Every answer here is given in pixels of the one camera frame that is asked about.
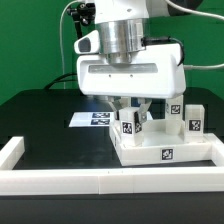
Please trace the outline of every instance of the green background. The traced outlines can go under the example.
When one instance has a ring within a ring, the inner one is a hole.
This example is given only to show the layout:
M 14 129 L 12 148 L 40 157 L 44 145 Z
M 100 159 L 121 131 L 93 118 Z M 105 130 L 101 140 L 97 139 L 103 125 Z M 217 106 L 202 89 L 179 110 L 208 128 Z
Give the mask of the green background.
M 0 104 L 22 90 L 41 89 L 62 74 L 59 21 L 69 2 L 0 1 Z M 224 16 L 223 0 L 204 0 L 199 10 Z M 154 18 L 149 25 L 152 36 L 170 35 L 184 42 L 185 64 L 224 62 L 222 21 L 190 15 Z M 64 19 L 63 37 L 66 72 L 75 72 L 73 43 L 76 35 L 68 16 Z M 187 86 L 210 89 L 224 99 L 224 70 L 187 71 L 186 81 Z M 58 84 L 56 88 L 63 88 L 63 85 Z

